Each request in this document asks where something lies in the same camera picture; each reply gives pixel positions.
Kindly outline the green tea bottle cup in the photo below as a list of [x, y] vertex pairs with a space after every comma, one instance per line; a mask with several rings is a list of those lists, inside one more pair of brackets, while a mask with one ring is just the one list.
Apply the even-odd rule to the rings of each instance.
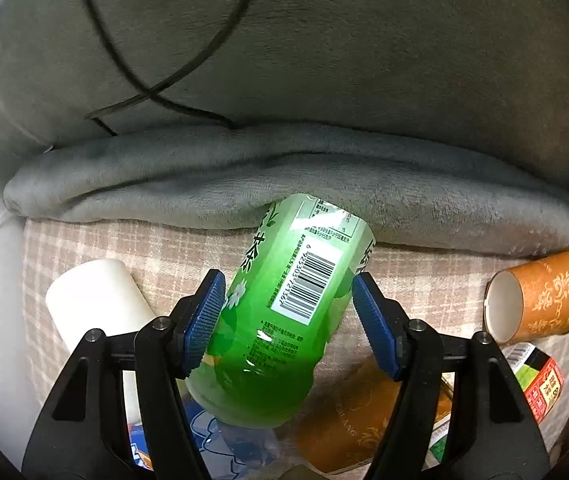
[[321, 198], [294, 194], [271, 204], [186, 380], [193, 399], [231, 426], [290, 420], [375, 246], [363, 219]]

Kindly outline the white paper cup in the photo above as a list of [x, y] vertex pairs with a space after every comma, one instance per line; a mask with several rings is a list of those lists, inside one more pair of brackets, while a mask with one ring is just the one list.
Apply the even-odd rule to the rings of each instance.
[[49, 286], [45, 302], [70, 351], [92, 328], [108, 336], [136, 333], [155, 318], [127, 266], [115, 259], [66, 271]]

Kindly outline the blue orange bottle cup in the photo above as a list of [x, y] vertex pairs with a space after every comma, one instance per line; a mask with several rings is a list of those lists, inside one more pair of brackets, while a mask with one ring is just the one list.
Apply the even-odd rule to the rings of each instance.
[[[213, 479], [242, 479], [281, 456], [281, 445], [271, 429], [249, 429], [221, 422], [186, 392], [182, 397], [187, 422], [204, 464]], [[125, 410], [132, 458], [152, 470], [136, 393], [125, 394]]]

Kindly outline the orange patterned paper cup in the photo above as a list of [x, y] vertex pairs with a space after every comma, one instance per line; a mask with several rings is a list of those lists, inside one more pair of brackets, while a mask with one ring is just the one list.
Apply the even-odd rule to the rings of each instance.
[[499, 344], [569, 333], [569, 250], [496, 273], [483, 306]]

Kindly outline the grey rolled blanket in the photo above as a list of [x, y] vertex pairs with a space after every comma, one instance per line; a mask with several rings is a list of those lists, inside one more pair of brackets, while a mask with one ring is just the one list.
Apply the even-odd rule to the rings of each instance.
[[57, 148], [20, 168], [4, 202], [32, 219], [233, 230], [297, 193], [389, 244], [513, 258], [569, 248], [568, 192], [489, 155], [326, 125], [161, 128]]

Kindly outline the grey sofa back cushion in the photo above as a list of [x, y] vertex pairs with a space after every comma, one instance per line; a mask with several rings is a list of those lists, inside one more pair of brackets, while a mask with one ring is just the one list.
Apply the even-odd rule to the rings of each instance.
[[[0, 150], [100, 136], [134, 90], [82, 0], [0, 0]], [[569, 0], [252, 0], [166, 96], [490, 154], [569, 190]]]

